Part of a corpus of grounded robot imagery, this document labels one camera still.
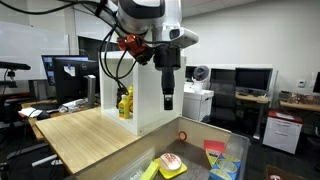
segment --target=gray bin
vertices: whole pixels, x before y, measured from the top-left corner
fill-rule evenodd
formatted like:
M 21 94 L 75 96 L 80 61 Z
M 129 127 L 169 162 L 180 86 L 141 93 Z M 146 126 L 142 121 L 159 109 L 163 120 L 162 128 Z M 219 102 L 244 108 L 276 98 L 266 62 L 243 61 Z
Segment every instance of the gray bin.
M 178 139 L 178 134 L 181 131 L 187 134 L 187 139 L 184 142 Z M 147 166 L 138 167 L 137 161 L 146 156 L 145 153 L 150 152 L 150 148 L 152 148 L 155 158 L 165 152 L 172 152 L 182 159 L 188 170 L 177 176 L 176 179 L 208 179 L 210 165 L 203 150 L 204 140 L 224 142 L 225 153 L 241 159 L 237 179 L 243 179 L 250 144 L 249 139 L 184 117 L 176 118 L 67 179 L 114 179 L 119 174 L 135 171 L 139 168 L 145 170 Z M 158 172 L 155 179 L 163 178 Z

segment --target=yellow sponge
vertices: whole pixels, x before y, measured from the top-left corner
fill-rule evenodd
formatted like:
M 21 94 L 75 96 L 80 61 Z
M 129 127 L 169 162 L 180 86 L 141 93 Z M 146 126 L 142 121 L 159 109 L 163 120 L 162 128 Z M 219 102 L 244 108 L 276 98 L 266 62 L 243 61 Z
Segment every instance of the yellow sponge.
M 157 164 L 159 164 L 160 158 L 155 159 L 154 162 L 157 163 Z M 186 172 L 187 169 L 188 169 L 187 166 L 182 163 L 181 168 L 180 168 L 177 172 L 169 172 L 169 171 L 166 171 L 166 170 L 162 169 L 161 167 L 160 167 L 159 171 L 161 172 L 162 176 L 163 176 L 165 179 L 171 179 L 171 178 L 174 178 L 174 177 L 176 177 L 176 176 L 178 176 L 178 175 Z
M 159 170 L 159 164 L 151 162 L 147 170 L 142 174 L 140 180 L 150 180 L 153 179 Z

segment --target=yellow bottle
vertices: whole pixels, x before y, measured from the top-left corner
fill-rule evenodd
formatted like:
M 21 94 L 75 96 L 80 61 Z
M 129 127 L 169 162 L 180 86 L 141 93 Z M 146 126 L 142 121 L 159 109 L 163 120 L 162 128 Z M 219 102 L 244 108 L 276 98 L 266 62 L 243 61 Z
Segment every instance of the yellow bottle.
M 129 95 L 128 95 L 129 109 L 130 109 L 130 112 L 133 112 L 133 85 L 129 87 L 128 92 L 129 92 Z
M 127 101 L 127 96 L 122 95 L 122 100 L 119 102 L 119 118 L 128 119 L 130 117 L 129 103 Z

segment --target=computer monitor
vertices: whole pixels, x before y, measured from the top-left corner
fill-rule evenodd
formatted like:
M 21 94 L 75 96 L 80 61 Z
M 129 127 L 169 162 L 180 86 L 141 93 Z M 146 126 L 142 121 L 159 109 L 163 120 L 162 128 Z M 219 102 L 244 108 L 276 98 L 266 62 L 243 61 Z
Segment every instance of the computer monitor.
M 88 80 L 85 76 L 96 77 L 96 93 L 100 92 L 98 61 L 76 61 L 53 59 L 53 72 L 58 104 L 87 97 Z
M 235 80 L 236 71 L 233 69 L 214 69 L 211 68 L 210 82 L 215 80 Z
M 266 93 L 269 90 L 271 75 L 271 68 L 236 68 L 237 89 Z
M 196 66 L 187 66 L 186 67 L 186 73 L 185 73 L 185 78 L 187 82 L 193 82 L 192 77 L 193 77 L 193 72 L 196 69 Z
M 313 92 L 320 93 L 320 72 L 318 72 L 317 79 L 314 84 Z
M 88 56 L 78 56 L 78 55 L 42 55 L 42 62 L 44 65 L 44 69 L 46 71 L 48 83 L 50 86 L 55 85 L 54 81 L 54 73 L 53 73 L 53 66 L 52 60 L 53 58 L 56 59 L 67 59 L 67 60 L 81 60 L 81 61 L 88 61 Z

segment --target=whiteboard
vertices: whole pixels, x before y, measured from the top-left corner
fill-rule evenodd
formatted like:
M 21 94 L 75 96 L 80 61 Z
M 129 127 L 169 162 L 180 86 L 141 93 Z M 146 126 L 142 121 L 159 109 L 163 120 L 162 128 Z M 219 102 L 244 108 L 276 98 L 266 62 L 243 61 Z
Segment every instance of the whiteboard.
M 47 79 L 41 55 L 69 55 L 68 35 L 0 21 L 0 61 L 31 66 L 29 71 L 17 70 L 15 80 Z M 0 69 L 0 80 L 4 72 Z

